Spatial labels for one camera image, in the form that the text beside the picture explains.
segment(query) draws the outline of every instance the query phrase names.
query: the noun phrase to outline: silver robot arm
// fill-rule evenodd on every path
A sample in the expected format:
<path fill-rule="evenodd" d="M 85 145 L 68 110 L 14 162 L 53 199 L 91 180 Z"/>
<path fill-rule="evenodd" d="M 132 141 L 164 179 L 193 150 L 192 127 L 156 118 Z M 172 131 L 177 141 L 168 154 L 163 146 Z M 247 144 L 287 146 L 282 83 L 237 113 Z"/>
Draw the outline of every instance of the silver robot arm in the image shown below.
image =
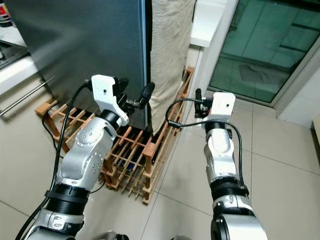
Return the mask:
<path fill-rule="evenodd" d="M 128 124 L 128 116 L 134 108 L 143 109 L 146 106 L 155 88 L 154 83 L 149 83 L 139 100 L 132 101 L 120 94 L 123 89 L 119 89 L 116 81 L 116 78 L 109 76 L 92 77 L 93 96 L 101 115 L 77 133 L 73 147 L 62 161 L 54 190 L 45 194 L 49 201 L 40 210 L 25 240 L 74 240 L 82 228 L 90 190 L 98 179 L 104 157 L 113 146 L 116 130 Z"/>
<path fill-rule="evenodd" d="M 216 92 L 213 99 L 206 99 L 197 90 L 197 98 L 203 102 L 195 104 L 197 118 L 228 122 L 236 99 L 232 93 Z M 232 132 L 222 122 L 212 121 L 202 126 L 206 131 L 206 174 L 213 198 L 211 239 L 267 240 L 248 198 L 249 191 L 241 180 L 242 172 L 236 169 Z"/>

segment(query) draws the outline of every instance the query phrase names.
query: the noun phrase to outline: black cable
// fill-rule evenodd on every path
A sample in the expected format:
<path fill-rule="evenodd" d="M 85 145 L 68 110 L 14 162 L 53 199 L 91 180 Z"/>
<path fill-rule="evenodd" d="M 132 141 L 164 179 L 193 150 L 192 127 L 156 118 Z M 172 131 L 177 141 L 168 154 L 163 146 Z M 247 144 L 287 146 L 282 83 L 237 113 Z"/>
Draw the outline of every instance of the black cable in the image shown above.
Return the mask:
<path fill-rule="evenodd" d="M 52 142 L 53 142 L 53 147 L 54 147 L 55 151 L 57 152 L 57 146 L 56 146 L 56 141 L 55 141 L 55 139 L 54 139 L 54 136 L 52 135 L 52 133 L 51 133 L 51 131 L 49 130 L 49 128 L 45 125 L 46 115 L 49 114 L 49 111 L 50 111 L 53 107 L 55 107 L 56 105 L 58 105 L 58 103 L 52 105 L 51 107 L 49 107 L 49 108 L 45 111 L 44 115 L 42 116 L 42 121 L 41 121 L 41 122 L 42 122 L 42 126 L 44 127 L 44 129 L 49 133 L 49 135 L 50 135 L 50 137 L 51 137 L 51 139 L 52 139 Z"/>
<path fill-rule="evenodd" d="M 94 193 L 98 192 L 100 189 L 102 189 L 102 187 L 105 185 L 105 183 L 106 183 L 106 180 L 103 181 L 102 185 L 97 190 L 91 191 L 90 194 L 94 194 Z"/>
<path fill-rule="evenodd" d="M 70 111 L 73 108 L 73 105 L 74 105 L 75 100 L 76 100 L 77 96 L 79 95 L 79 93 L 84 88 L 89 88 L 89 87 L 90 87 L 89 83 L 84 83 L 83 85 L 81 85 L 76 90 L 76 92 L 74 93 L 74 95 L 73 95 L 73 97 L 72 97 L 72 99 L 71 99 L 71 101 L 69 103 L 68 109 L 67 109 L 67 111 L 65 113 L 64 121 L 63 121 L 62 128 L 61 128 L 61 134 L 60 134 L 58 146 L 57 146 L 56 153 L 55 153 L 53 175 L 52 175 L 52 181 L 51 181 L 51 185 L 50 185 L 49 191 L 52 191 L 54 189 L 54 187 L 56 185 L 56 182 L 57 182 L 57 173 L 58 173 L 58 169 L 59 169 L 60 152 L 61 152 L 62 143 L 63 143 L 63 140 L 64 140 L 64 135 L 65 135 L 66 126 L 67 126 L 67 122 L 68 122 L 68 119 L 69 119 Z M 20 240 L 21 239 L 21 237 L 23 236 L 24 232 L 26 231 L 26 229 L 29 226 L 29 224 L 31 223 L 31 221 L 36 217 L 36 215 L 47 204 L 48 201 L 49 201 L 49 198 L 45 197 L 45 199 L 42 201 L 42 203 L 36 208 L 36 210 L 34 210 L 34 212 L 31 214 L 31 216 L 25 221 L 25 223 L 21 227 L 19 233 L 15 237 L 15 240 Z"/>
<path fill-rule="evenodd" d="M 238 137 L 238 141 L 239 141 L 239 178 L 240 178 L 240 184 L 241 186 L 245 186 L 245 183 L 244 183 L 244 177 L 243 177 L 243 174 L 242 174 L 242 138 L 241 138 L 241 134 L 238 130 L 238 128 L 233 125 L 232 123 L 228 122 L 228 121 L 223 121 L 223 120 L 214 120 L 214 119 L 211 119 L 211 120 L 205 120 L 205 121 L 199 121 L 199 122 L 193 122 L 193 123 L 188 123 L 188 124 L 181 124 L 181 123 L 178 123 L 178 122 L 174 122 L 174 121 L 171 121 L 169 120 L 169 112 L 171 110 L 171 108 L 179 103 L 179 102 L 184 102 L 184 101 L 191 101 L 191 102 L 195 102 L 195 103 L 202 103 L 201 100 L 198 100 L 198 99 L 193 99 L 193 98 L 181 98 L 181 99 L 178 99 L 176 101 L 174 101 L 169 107 L 168 109 L 166 110 L 165 112 L 165 120 L 168 122 L 168 124 L 176 129 L 179 129 L 179 128 L 184 128 L 184 127 L 191 127 L 191 126 L 195 126 L 195 125 L 200 125 L 200 124 L 208 124 L 208 123 L 222 123 L 222 124 L 226 124 L 228 126 L 230 126 L 231 128 L 234 129 L 234 131 L 236 132 L 236 135 Z"/>
<path fill-rule="evenodd" d="M 66 131 L 66 127 L 67 127 L 67 123 L 69 120 L 69 115 L 71 112 L 71 109 L 74 106 L 75 100 L 77 98 L 77 96 L 79 95 L 79 93 L 87 88 L 89 86 L 88 83 L 84 83 L 82 84 L 74 93 L 73 97 L 71 98 L 71 101 L 69 103 L 68 109 L 65 113 L 65 117 L 64 117 L 64 121 L 61 127 L 61 134 L 60 134 L 60 138 L 59 138 L 59 142 L 58 142 L 58 146 L 56 148 L 56 154 L 55 154 L 55 160 L 54 160 L 54 168 L 53 168 L 53 175 L 52 175 L 52 181 L 51 181 L 51 186 L 49 191 L 52 191 L 55 187 L 55 184 L 57 182 L 57 172 L 58 172 L 58 168 L 59 168 L 59 159 L 60 159 L 60 152 L 61 152 L 61 148 L 62 148 L 62 144 L 64 142 L 64 136 L 65 136 L 65 131 Z"/>

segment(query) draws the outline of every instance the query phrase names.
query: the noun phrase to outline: dark gray refrigerator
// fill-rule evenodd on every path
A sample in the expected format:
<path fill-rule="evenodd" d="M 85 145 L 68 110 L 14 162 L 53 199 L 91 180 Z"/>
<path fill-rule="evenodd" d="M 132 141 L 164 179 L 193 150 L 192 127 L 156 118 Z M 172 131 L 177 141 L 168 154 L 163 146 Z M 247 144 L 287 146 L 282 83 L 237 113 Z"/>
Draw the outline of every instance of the dark gray refrigerator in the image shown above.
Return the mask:
<path fill-rule="evenodd" d="M 151 1 L 7 0 L 32 59 L 52 95 L 67 103 L 91 76 L 129 79 L 125 93 L 138 99 L 150 81 Z M 76 107 L 98 112 L 90 92 Z M 137 110 L 130 125 L 145 129 L 147 109 Z"/>

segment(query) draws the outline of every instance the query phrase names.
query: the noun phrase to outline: cable connector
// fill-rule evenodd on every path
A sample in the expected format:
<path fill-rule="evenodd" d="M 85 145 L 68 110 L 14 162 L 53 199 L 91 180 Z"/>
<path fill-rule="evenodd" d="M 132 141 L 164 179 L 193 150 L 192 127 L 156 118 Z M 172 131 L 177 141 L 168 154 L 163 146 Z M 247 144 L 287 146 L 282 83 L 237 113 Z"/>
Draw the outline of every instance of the cable connector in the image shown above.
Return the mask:
<path fill-rule="evenodd" d="M 89 79 L 84 80 L 86 87 L 92 92 L 93 88 L 92 88 L 92 81 Z"/>
<path fill-rule="evenodd" d="M 168 121 L 168 125 L 171 127 L 174 127 L 175 129 L 180 129 L 182 125 L 180 123 L 174 122 L 174 121 Z"/>

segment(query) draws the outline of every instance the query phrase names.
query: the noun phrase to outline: beige floor tile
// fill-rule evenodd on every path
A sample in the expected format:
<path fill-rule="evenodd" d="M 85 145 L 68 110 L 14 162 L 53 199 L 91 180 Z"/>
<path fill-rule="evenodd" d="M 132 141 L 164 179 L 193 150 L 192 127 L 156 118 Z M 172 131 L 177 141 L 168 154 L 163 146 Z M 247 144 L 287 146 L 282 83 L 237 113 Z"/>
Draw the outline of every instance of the beige floor tile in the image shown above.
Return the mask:
<path fill-rule="evenodd" d="M 93 237 L 114 231 L 126 234 L 130 239 L 139 240 L 147 224 L 156 199 L 155 193 L 148 206 L 142 199 L 135 200 L 134 195 L 115 192 L 103 187 L 89 197 L 84 210 L 84 226 L 77 234 L 77 240 L 89 240 Z"/>
<path fill-rule="evenodd" d="M 179 135 L 178 135 L 178 137 L 177 137 L 177 139 L 176 139 L 176 141 L 175 141 L 175 143 L 174 143 L 174 145 L 173 145 L 173 147 L 172 147 L 171 153 L 170 153 L 170 155 L 168 156 L 168 158 L 167 158 L 167 160 L 166 160 L 166 163 L 165 163 L 164 168 L 163 168 L 163 170 L 162 170 L 161 176 L 160 176 L 160 178 L 159 178 L 159 180 L 158 180 L 158 182 L 157 182 L 157 184 L 156 184 L 156 186 L 155 186 L 155 189 L 154 189 L 156 192 L 159 192 L 160 186 L 161 186 L 162 182 L 164 181 L 164 178 L 165 178 L 167 169 L 168 169 L 169 164 L 170 164 L 170 162 L 171 162 L 171 160 L 172 160 L 172 156 L 173 156 L 173 154 L 175 153 L 177 144 L 178 144 L 178 142 L 180 141 L 181 135 L 182 135 L 182 132 L 179 133 Z"/>
<path fill-rule="evenodd" d="M 254 112 L 252 152 L 320 174 L 311 130 L 302 126 Z"/>
<path fill-rule="evenodd" d="M 1 95 L 0 109 L 39 84 L 40 77 L 34 75 Z M 0 200 L 29 215 L 45 198 L 56 153 L 35 113 L 52 97 L 44 91 L 37 91 L 0 120 Z"/>
<path fill-rule="evenodd" d="M 318 240 L 320 176 L 252 154 L 252 204 L 269 240 Z"/>
<path fill-rule="evenodd" d="M 170 240 L 176 235 L 209 240 L 211 220 L 212 216 L 159 194 L 142 240 Z"/>
<path fill-rule="evenodd" d="M 252 102 L 245 101 L 245 100 L 237 98 L 235 100 L 234 106 L 237 107 L 237 108 L 242 108 L 242 109 L 245 109 L 245 110 L 248 110 L 248 111 L 252 112 L 254 104 Z"/>
<path fill-rule="evenodd" d="M 275 118 L 276 117 L 276 110 L 274 110 L 272 107 L 262 106 L 260 104 L 253 104 L 253 111 L 258 114 L 267 115 L 270 117 Z"/>
<path fill-rule="evenodd" d="M 242 138 L 242 148 L 251 152 L 252 150 L 252 111 L 245 110 L 241 107 L 234 107 L 230 123 L 234 124 L 240 131 Z M 233 143 L 235 146 L 239 145 L 237 134 L 232 130 Z"/>
<path fill-rule="evenodd" d="M 28 217 L 0 202 L 0 239 L 15 239 Z"/>
<path fill-rule="evenodd" d="M 159 192 L 195 209 L 213 214 L 211 190 L 203 152 L 205 139 L 184 130 Z M 251 188 L 251 153 L 243 151 L 243 177 Z"/>

